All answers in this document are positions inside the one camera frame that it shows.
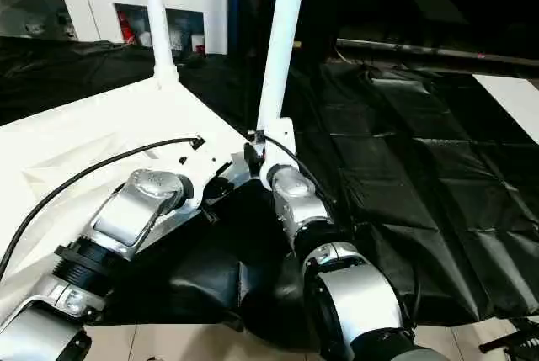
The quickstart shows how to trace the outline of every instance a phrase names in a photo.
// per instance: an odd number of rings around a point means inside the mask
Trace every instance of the white tube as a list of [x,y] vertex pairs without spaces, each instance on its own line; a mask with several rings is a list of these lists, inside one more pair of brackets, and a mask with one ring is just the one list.
[[280,117],[302,0],[275,0],[257,130]]
[[147,0],[147,6],[152,32],[153,55],[155,56],[154,76],[159,84],[171,79],[178,81],[178,71],[176,71],[176,66],[172,61],[167,14],[163,0]]

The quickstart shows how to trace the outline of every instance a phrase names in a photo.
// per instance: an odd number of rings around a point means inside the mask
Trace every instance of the black tarp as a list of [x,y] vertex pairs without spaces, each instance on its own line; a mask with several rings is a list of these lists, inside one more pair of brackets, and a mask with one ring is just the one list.
[[[254,126],[256,68],[178,63],[226,121]],[[141,80],[152,65],[133,46],[0,39],[0,124]],[[421,281],[417,322],[539,312],[539,147],[472,77],[293,64],[283,114],[341,222],[408,308]],[[103,323],[226,321],[308,347],[297,267],[267,193],[251,182],[215,212],[215,225],[197,217],[141,254]]]
[[[274,0],[239,0],[239,50],[265,56]],[[538,59],[533,0],[302,0],[296,40],[305,58],[334,54],[336,38]],[[339,49],[354,56],[355,49]]]

